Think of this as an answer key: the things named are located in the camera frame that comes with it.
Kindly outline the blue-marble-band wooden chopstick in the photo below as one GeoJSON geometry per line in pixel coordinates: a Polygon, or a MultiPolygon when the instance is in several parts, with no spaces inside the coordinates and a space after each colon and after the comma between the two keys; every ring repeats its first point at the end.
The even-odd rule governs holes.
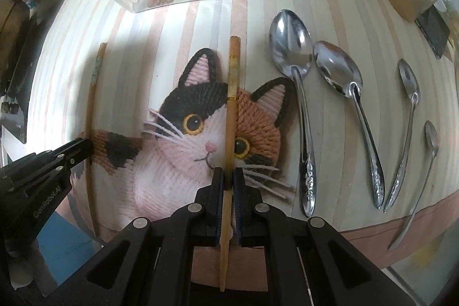
{"type": "MultiPolygon", "coordinates": [[[[93,113],[95,107],[95,96],[96,96],[96,87],[98,82],[98,77],[104,59],[104,54],[107,49],[107,43],[102,43],[99,46],[98,52],[96,54],[95,64],[90,79],[90,86],[88,91],[88,98],[86,103],[85,111],[85,129],[84,135],[87,139],[91,138],[92,135],[92,123],[93,123],[93,113]]],[[[90,212],[91,226],[95,236],[99,235],[99,227],[96,222],[96,200],[93,192],[93,174],[92,174],[92,157],[89,156],[85,160],[85,180],[86,180],[86,194],[88,198],[88,209],[90,212]]]]}

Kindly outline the small steel spoon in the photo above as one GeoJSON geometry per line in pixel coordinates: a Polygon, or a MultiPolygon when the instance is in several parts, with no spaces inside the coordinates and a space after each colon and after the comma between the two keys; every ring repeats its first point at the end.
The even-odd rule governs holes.
{"type": "Polygon", "coordinates": [[[409,232],[409,229],[412,225],[412,222],[415,219],[415,215],[417,213],[417,210],[419,208],[419,204],[423,198],[424,191],[426,189],[427,183],[429,181],[429,176],[433,167],[433,163],[436,159],[436,156],[438,156],[439,152],[439,136],[436,131],[436,127],[433,125],[433,123],[429,120],[425,121],[424,125],[424,131],[425,131],[425,142],[429,151],[429,167],[427,169],[425,179],[422,185],[422,188],[419,192],[419,195],[415,201],[415,205],[412,208],[411,214],[409,215],[409,218],[407,221],[404,223],[404,227],[401,229],[399,232],[398,236],[393,240],[393,242],[389,245],[388,251],[393,251],[395,250],[404,240],[404,237],[407,235],[409,232]]]}

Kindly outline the large steel spoon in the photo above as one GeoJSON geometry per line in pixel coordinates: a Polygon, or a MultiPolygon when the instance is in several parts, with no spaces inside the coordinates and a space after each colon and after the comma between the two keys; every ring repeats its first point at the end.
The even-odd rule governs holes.
{"type": "Polygon", "coordinates": [[[292,10],[282,9],[271,21],[269,46],[276,67],[295,85],[300,135],[299,201],[304,215],[312,217],[317,199],[317,166],[304,89],[304,78],[312,64],[312,39],[300,17],[292,10]]]}
{"type": "Polygon", "coordinates": [[[320,40],[314,44],[314,58],[325,81],[354,103],[369,160],[373,202],[374,206],[380,209],[385,198],[384,171],[361,103],[361,72],[355,61],[342,48],[328,41],[320,40]]]}

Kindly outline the medium steel spoon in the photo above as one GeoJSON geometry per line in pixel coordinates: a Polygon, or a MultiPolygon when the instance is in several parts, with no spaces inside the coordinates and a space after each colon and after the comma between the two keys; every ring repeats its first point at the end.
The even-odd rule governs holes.
{"type": "Polygon", "coordinates": [[[409,98],[410,112],[409,112],[406,136],[404,140],[404,146],[403,146],[402,154],[401,154],[401,160],[399,162],[398,169],[394,177],[394,181],[390,188],[388,201],[386,202],[384,206],[385,214],[394,206],[394,203],[399,196],[399,193],[401,191],[401,188],[404,182],[404,177],[406,175],[406,170],[407,170],[408,163],[409,163],[410,148],[412,145],[414,115],[415,115],[415,110],[417,106],[419,105],[419,99],[420,99],[420,87],[419,87],[418,80],[411,66],[407,63],[405,59],[401,59],[398,61],[398,71],[401,77],[401,82],[403,84],[403,87],[409,98]]]}

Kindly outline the plain-band wooden chopstick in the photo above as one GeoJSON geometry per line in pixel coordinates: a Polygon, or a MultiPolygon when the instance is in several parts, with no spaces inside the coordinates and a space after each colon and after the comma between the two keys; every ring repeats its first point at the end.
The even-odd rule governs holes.
{"type": "Polygon", "coordinates": [[[240,76],[240,38],[229,39],[228,90],[225,120],[225,186],[223,191],[223,212],[219,256],[219,289],[225,291],[229,261],[230,239],[232,234],[231,220],[233,211],[234,145],[237,123],[237,93],[240,76]]]}

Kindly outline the blue cabinet front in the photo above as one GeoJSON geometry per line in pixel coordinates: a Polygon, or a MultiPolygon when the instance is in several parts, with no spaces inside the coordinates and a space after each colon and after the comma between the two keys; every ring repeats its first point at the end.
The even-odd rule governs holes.
{"type": "Polygon", "coordinates": [[[37,240],[47,268],[58,285],[97,252],[96,242],[58,213],[50,216],[37,240]]]}

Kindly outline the black induction cooktop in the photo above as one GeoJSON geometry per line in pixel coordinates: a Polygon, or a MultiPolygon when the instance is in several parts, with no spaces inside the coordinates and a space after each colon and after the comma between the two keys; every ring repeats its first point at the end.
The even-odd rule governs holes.
{"type": "Polygon", "coordinates": [[[65,0],[58,0],[39,19],[33,16],[20,43],[12,79],[1,97],[1,125],[21,143],[26,143],[32,84],[44,41],[65,0]]]}

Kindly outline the striped cat table mat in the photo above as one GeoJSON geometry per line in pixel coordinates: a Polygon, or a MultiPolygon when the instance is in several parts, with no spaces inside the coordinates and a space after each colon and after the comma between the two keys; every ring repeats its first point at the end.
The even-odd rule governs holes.
{"type": "Polygon", "coordinates": [[[316,68],[304,84],[318,164],[316,214],[431,302],[458,264],[458,65],[448,57],[437,59],[418,27],[405,22],[388,0],[209,0],[139,14],[113,0],[65,0],[37,64],[23,151],[56,148],[82,131],[101,43],[107,43],[107,53],[96,91],[96,128],[136,134],[147,110],[158,108],[177,84],[191,54],[210,47],[225,56],[231,35],[241,39],[241,81],[256,89],[279,75],[269,55],[268,29],[280,9],[292,9],[314,40],[337,44],[359,66],[363,108],[387,180],[396,172],[410,112],[398,61],[405,59],[418,78],[409,165],[386,214],[369,196],[366,152],[351,101],[316,68]],[[439,136],[438,156],[409,232],[388,251],[429,167],[427,120],[439,136]]]}

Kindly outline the black phone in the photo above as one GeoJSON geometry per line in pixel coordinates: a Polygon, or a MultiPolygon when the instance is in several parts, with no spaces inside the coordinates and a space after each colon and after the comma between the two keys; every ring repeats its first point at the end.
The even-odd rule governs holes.
{"type": "Polygon", "coordinates": [[[423,33],[436,58],[440,59],[450,35],[450,29],[440,13],[431,6],[415,20],[415,24],[423,33]]]}

